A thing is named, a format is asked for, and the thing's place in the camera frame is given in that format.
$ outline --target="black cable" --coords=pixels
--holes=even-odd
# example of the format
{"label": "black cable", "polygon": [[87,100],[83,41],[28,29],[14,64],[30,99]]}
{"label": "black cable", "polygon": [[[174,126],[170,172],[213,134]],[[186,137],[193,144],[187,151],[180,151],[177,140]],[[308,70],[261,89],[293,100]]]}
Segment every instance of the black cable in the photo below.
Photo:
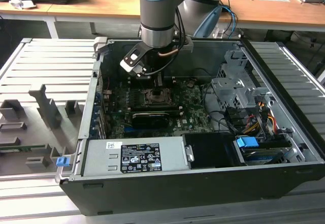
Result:
{"label": "black cable", "polygon": [[9,46],[10,46],[10,49],[12,48],[12,36],[11,34],[9,33],[8,29],[7,29],[7,25],[4,26],[4,31],[8,34],[9,38],[10,38],[10,41],[9,41]]}
{"label": "black cable", "polygon": [[155,75],[157,73],[160,73],[162,70],[164,70],[166,67],[168,67],[175,59],[176,57],[178,56],[178,53],[180,52],[180,50],[183,48],[184,44],[185,44],[185,39],[186,39],[186,35],[185,35],[185,27],[184,27],[184,23],[183,23],[183,20],[182,20],[182,16],[179,12],[179,9],[178,7],[176,8],[176,17],[177,17],[177,22],[179,20],[179,28],[180,28],[180,32],[179,32],[179,36],[181,38],[180,40],[180,43],[179,43],[179,46],[178,46],[178,52],[171,58],[171,60],[166,63],[163,67],[159,68],[158,70],[156,71],[153,71],[151,73],[143,73],[143,76],[152,76],[152,75]]}
{"label": "black cable", "polygon": [[182,42],[182,26],[181,26],[181,19],[180,19],[180,15],[178,15],[177,13],[177,8],[176,8],[176,18],[177,18],[177,22],[178,22],[178,26],[177,26],[177,29],[178,29],[178,42],[179,42],[179,45],[178,47],[181,46],[181,42]]}
{"label": "black cable", "polygon": [[206,74],[208,74],[210,77],[214,77],[214,76],[212,76],[206,69],[204,69],[204,68],[194,68],[193,70],[192,70],[192,77],[193,77],[193,75],[194,75],[194,71],[196,71],[196,70],[202,70],[202,71],[204,71]]}
{"label": "black cable", "polygon": [[176,8],[176,15],[178,15],[180,23],[178,24],[180,27],[180,31],[183,32],[183,39],[182,39],[182,43],[181,45],[178,47],[178,50],[181,50],[185,44],[185,40],[186,40],[186,32],[185,32],[185,27],[184,27],[184,23],[183,23],[183,19],[182,19],[182,15],[178,9],[178,7]]}
{"label": "black cable", "polygon": [[144,73],[143,76],[152,76],[154,74],[157,74],[157,73],[160,73],[162,70],[164,70],[166,67],[168,67],[177,57],[178,55],[178,52],[171,58],[171,60],[166,64],[164,65],[162,68],[154,71],[154,72],[151,72],[151,73]]}
{"label": "black cable", "polygon": [[208,114],[208,116],[209,116],[209,118],[210,118],[211,120],[213,120],[213,121],[215,121],[215,122],[218,122],[219,124],[225,126],[225,127],[226,127],[227,129],[229,129],[229,130],[231,129],[231,130],[233,130],[234,132],[238,132],[238,130],[237,130],[235,127],[233,127],[233,126],[231,126],[231,125],[227,125],[226,123],[223,123],[221,120],[218,120],[218,119],[213,118],[213,117],[208,113],[207,108],[206,108],[206,106],[205,106],[205,99],[206,99],[206,96],[207,96],[207,93],[208,93],[208,89],[209,89],[210,86],[212,86],[212,83],[209,83],[209,85],[207,86],[207,88],[206,88],[206,90],[205,90],[205,93],[204,93],[204,96],[203,96],[203,100],[202,100],[202,104],[203,104],[204,111],[206,112],[206,114]]}
{"label": "black cable", "polygon": [[318,54],[318,52],[320,51],[320,49],[323,47],[323,45],[325,45],[325,41],[322,43],[322,45],[316,50],[316,52],[313,54],[313,56],[310,58],[310,60],[307,62],[306,67],[308,67],[310,65],[310,63],[314,60],[315,55]]}
{"label": "black cable", "polygon": [[[238,16],[237,16],[237,14],[236,14],[235,12],[233,12],[233,11],[231,10],[230,0],[228,0],[228,6],[229,6],[229,10],[231,11],[231,13],[229,13],[231,19],[230,19],[230,22],[229,22],[227,28],[226,28],[225,31],[223,32],[223,34],[227,35],[227,36],[230,38],[231,35],[233,34],[233,32],[235,31],[236,27],[237,27],[237,24],[238,24]],[[234,30],[233,30],[233,31],[228,35],[228,34],[226,34],[226,32],[228,31],[228,29],[230,28],[230,26],[231,26],[232,23],[235,24],[235,27],[234,27]]]}
{"label": "black cable", "polygon": [[293,32],[293,34],[299,39],[301,40],[302,42],[306,43],[306,44],[311,44],[311,42],[307,42],[307,41],[304,41],[301,37],[299,37],[299,35],[296,33],[296,32]]}

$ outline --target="table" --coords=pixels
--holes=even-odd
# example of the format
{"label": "table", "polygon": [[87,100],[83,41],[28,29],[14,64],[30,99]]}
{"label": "table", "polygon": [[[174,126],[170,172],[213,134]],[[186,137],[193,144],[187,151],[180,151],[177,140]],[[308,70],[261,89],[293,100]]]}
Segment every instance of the table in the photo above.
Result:
{"label": "table", "polygon": [[[221,0],[228,5],[228,0]],[[237,27],[253,29],[325,31],[325,6],[301,4],[300,0],[290,2],[260,0],[230,0],[232,10],[237,14]],[[219,24],[228,23],[221,16]]]}
{"label": "table", "polygon": [[[301,4],[299,0],[273,2],[259,0],[230,0],[238,15],[237,27],[300,31],[325,31],[325,6]],[[140,23],[139,0],[71,0],[68,5],[38,4],[37,9],[15,10],[8,3],[0,3],[4,19],[42,20],[48,25],[52,38],[58,38],[57,21],[90,22],[92,33],[95,22]],[[220,17],[218,26],[230,22],[227,13]]]}

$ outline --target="metal bracket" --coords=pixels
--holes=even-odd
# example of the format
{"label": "metal bracket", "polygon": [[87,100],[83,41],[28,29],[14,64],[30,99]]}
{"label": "metal bracket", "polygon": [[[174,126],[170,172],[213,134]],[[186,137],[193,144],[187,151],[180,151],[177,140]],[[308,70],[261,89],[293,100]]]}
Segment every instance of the metal bracket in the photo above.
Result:
{"label": "metal bracket", "polygon": [[130,67],[134,67],[139,60],[148,52],[152,50],[149,46],[147,46],[144,42],[137,43],[126,56],[124,57],[124,61]]}

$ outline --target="blue cable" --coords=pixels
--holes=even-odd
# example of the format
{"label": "blue cable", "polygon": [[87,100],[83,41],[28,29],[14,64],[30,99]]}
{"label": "blue cable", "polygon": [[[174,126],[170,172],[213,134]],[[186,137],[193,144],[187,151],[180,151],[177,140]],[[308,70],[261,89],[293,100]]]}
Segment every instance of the blue cable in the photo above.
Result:
{"label": "blue cable", "polygon": [[230,33],[230,35],[228,36],[228,39],[230,39],[230,37],[232,36],[233,32],[235,31],[235,27],[236,27],[236,19],[235,19],[235,16],[234,16],[234,13],[227,7],[225,6],[222,6],[223,8],[225,8],[232,16],[233,18],[233,21],[234,21],[234,24],[233,24],[233,29],[232,29],[232,32]]}

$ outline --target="warning label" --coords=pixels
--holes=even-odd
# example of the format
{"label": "warning label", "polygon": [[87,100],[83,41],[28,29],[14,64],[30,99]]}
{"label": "warning label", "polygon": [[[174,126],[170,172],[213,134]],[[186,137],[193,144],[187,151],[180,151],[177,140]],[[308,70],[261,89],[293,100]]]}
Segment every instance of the warning label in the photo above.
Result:
{"label": "warning label", "polygon": [[133,144],[121,146],[121,172],[161,171],[159,144]]}

